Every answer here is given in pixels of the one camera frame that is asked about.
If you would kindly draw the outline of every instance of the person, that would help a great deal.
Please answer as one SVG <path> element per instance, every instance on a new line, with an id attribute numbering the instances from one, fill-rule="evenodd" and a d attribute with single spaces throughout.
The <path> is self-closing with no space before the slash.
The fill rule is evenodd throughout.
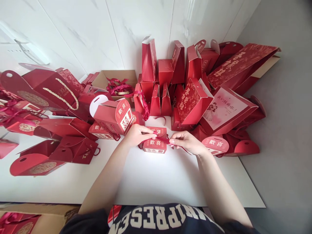
<path id="1" fill-rule="evenodd" d="M 130 128 L 95 180 L 78 214 L 63 227 L 61 234 L 258 233 L 215 158 L 187 131 L 174 133 L 170 143 L 177 148 L 184 147 L 197 158 L 202 189 L 214 221 L 198 207 L 178 203 L 148 204 L 123 209 L 109 228 L 108 214 L 130 148 L 155 137 L 147 127 L 134 124 Z"/>

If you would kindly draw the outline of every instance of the hand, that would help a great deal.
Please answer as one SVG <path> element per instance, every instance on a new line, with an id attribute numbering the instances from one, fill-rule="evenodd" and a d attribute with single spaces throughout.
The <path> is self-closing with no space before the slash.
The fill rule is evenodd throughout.
<path id="1" fill-rule="evenodd" d="M 157 135 L 153 134 L 153 132 L 154 132 L 153 130 L 147 127 L 134 124 L 131 126 L 131 128 L 129 129 L 128 133 L 126 134 L 122 142 L 128 145 L 129 147 L 134 147 L 134 146 L 139 145 L 144 140 L 148 140 L 151 138 L 155 140 Z"/>
<path id="2" fill-rule="evenodd" d="M 182 146 L 195 155 L 203 155 L 208 151 L 207 148 L 188 131 L 174 133 L 169 141 L 177 145 L 177 149 L 179 146 Z"/>

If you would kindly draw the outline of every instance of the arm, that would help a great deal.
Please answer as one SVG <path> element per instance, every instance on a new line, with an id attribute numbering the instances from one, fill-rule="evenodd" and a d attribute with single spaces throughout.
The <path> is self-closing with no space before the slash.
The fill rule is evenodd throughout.
<path id="1" fill-rule="evenodd" d="M 153 131 L 144 126 L 134 124 L 130 128 L 93 183 L 80 207 L 79 214 L 87 214 L 101 208 L 104 208 L 107 214 L 110 212 L 129 150 L 142 141 L 155 137 L 156 135 L 153 134 Z"/>
<path id="2" fill-rule="evenodd" d="M 253 227 L 209 150 L 186 131 L 174 133 L 170 142 L 196 155 L 205 199 L 216 223 L 222 225 L 236 220 L 246 227 Z"/>

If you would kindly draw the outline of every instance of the white marble wall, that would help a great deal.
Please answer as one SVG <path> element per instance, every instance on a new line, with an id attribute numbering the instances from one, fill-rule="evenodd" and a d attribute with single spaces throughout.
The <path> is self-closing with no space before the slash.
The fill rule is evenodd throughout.
<path id="1" fill-rule="evenodd" d="M 171 58 L 172 41 L 235 41 L 260 0 L 2 0 L 0 20 L 37 45 L 49 67 L 80 79 L 99 70 L 141 72 L 141 42 L 155 38 L 158 59 Z M 0 54 L 0 71 L 24 70 Z"/>

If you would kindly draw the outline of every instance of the right hand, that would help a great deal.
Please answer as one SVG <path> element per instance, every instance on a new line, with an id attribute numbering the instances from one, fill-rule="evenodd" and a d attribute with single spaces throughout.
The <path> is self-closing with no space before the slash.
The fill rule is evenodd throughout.
<path id="1" fill-rule="evenodd" d="M 208 151 L 207 148 L 188 131 L 174 133 L 169 141 L 171 144 L 177 145 L 177 148 L 182 146 L 195 155 L 203 155 Z"/>

